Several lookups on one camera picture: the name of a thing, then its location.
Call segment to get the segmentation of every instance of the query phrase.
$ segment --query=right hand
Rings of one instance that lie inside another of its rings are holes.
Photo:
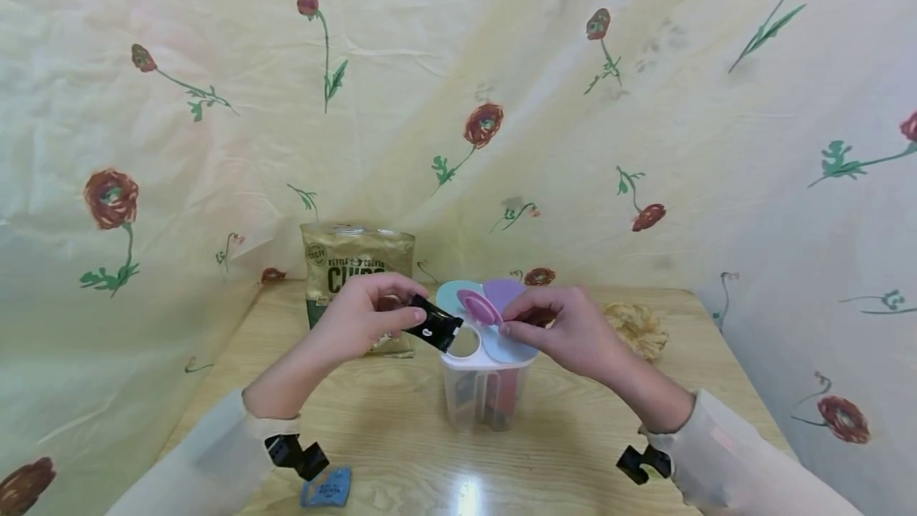
[[[501,334],[536,347],[572,373],[599,382],[608,382],[609,373],[616,370],[626,371],[636,358],[578,287],[526,289],[506,306],[502,317]]]

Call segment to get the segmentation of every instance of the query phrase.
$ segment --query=black object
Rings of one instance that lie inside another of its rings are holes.
[[[663,479],[667,479],[672,475],[672,460],[669,455],[648,445],[643,454],[640,454],[633,446],[628,446],[625,454],[618,458],[616,466],[621,472],[627,474],[629,479],[640,486],[650,480],[650,475],[646,473],[646,470],[640,468],[641,464],[652,467],[662,475]]]
[[[425,341],[446,353],[452,342],[456,340],[456,334],[463,320],[459,317],[453,317],[447,312],[439,309],[430,301],[419,295],[415,295],[409,303],[412,307],[421,307],[427,312],[427,321],[422,322],[416,327],[405,329],[404,333],[410,333],[421,341]]]
[[[299,434],[279,434],[264,441],[267,455],[274,466],[292,468],[307,482],[315,480],[328,467],[328,458],[318,443],[312,443],[306,450],[299,444]]]

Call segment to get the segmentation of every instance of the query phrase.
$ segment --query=yellow snack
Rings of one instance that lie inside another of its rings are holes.
[[[662,328],[659,318],[649,307],[610,303],[605,305],[602,312],[636,354],[647,361],[662,357],[662,349],[669,341],[669,332]]]

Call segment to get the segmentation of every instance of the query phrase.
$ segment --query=blue tag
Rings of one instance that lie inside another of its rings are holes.
[[[324,482],[313,487],[313,483],[321,481],[321,475],[312,482],[302,485],[299,496],[299,505],[308,506],[344,506],[350,494],[350,467],[338,468],[324,479]]]

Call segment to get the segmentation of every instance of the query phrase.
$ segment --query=red flower print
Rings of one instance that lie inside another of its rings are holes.
[[[150,55],[150,51],[141,45],[131,46],[131,58],[134,60],[134,66],[140,72],[152,72],[157,69],[156,61]]]
[[[137,219],[139,188],[131,176],[109,167],[86,182],[83,198],[99,229],[109,230]]]
[[[656,225],[659,220],[665,217],[665,206],[662,203],[652,203],[647,205],[634,218],[634,227],[632,231],[640,232]]]
[[[901,134],[904,134],[907,140],[917,143],[917,111],[901,123]]]
[[[296,8],[302,16],[311,18],[318,13],[318,0],[297,0]]]
[[[261,272],[261,283],[265,281],[280,281],[286,279],[286,272],[278,268],[267,268]]]
[[[611,14],[608,9],[598,9],[592,18],[586,22],[586,38],[590,40],[602,40],[605,33],[608,32],[608,26],[611,24]]]
[[[479,150],[494,139],[500,124],[503,122],[503,109],[496,104],[482,104],[471,112],[468,122],[465,123],[465,140],[471,142],[474,149]]]
[[[851,444],[869,442],[868,422],[854,403],[828,395],[818,402],[818,411],[837,438]]]
[[[6,476],[0,482],[0,516],[22,516],[28,512],[56,475],[52,460],[43,456]]]
[[[557,274],[548,268],[535,268],[525,274],[525,285],[531,287],[550,285],[555,277]]]

